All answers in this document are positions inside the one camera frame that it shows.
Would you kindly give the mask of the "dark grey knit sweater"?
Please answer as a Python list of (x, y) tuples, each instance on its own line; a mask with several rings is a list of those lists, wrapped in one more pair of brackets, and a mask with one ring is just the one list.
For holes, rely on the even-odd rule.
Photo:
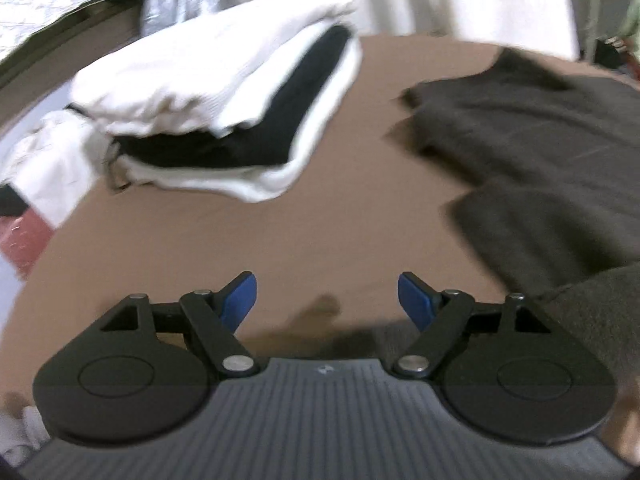
[(508, 289), (639, 377), (639, 93), (501, 51), (407, 89), (411, 146), (472, 183), (450, 214)]

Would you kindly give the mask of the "red suitcase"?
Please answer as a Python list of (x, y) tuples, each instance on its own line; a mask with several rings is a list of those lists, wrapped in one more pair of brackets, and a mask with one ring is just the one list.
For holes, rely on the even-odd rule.
[(34, 208), (21, 217), (1, 218), (1, 255), (20, 280), (26, 280), (54, 234)]

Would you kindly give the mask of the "brown bed sheet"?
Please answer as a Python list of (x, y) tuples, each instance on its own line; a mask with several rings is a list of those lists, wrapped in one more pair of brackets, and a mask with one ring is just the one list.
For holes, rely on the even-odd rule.
[(401, 317), (398, 275), (503, 298), (446, 206), (468, 186), (409, 148), (405, 88), (486, 70), (497, 48), (429, 36), (362, 40), (357, 81), (288, 192), (244, 204), (209, 193), (98, 184), (37, 261), (1, 338), (1, 406), (32, 403), (38, 368), (133, 292), (157, 302), (244, 270), (258, 301), (242, 324), (256, 356), (309, 356), (334, 337)]

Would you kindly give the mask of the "white cloth on suitcase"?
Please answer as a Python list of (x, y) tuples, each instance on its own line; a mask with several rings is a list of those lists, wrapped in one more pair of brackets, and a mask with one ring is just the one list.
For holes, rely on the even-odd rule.
[(1, 181), (56, 230), (102, 176), (109, 146), (91, 119), (70, 108), (56, 110), (9, 151)]

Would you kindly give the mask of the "black folded garment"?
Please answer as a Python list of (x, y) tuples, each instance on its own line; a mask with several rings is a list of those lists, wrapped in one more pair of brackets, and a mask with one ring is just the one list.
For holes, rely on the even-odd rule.
[(205, 130), (182, 136), (120, 136), (118, 152), (160, 168), (231, 169), (283, 165), (290, 160), (294, 136), (352, 38), (343, 25), (331, 26), (303, 55), (282, 84), (264, 118), (251, 127), (236, 126), (222, 139)]

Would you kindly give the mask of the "white cloth draped chair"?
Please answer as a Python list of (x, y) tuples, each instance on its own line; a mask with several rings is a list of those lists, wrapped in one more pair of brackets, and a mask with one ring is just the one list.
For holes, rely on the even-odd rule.
[(363, 35), (424, 32), (578, 58), (570, 0), (357, 0), (354, 23)]

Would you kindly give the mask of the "dark wooden window frame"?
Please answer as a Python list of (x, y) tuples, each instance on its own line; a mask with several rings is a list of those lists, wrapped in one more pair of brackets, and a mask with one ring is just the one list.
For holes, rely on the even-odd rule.
[(1, 130), (98, 58), (140, 36), (144, 0), (89, 0), (1, 61)]

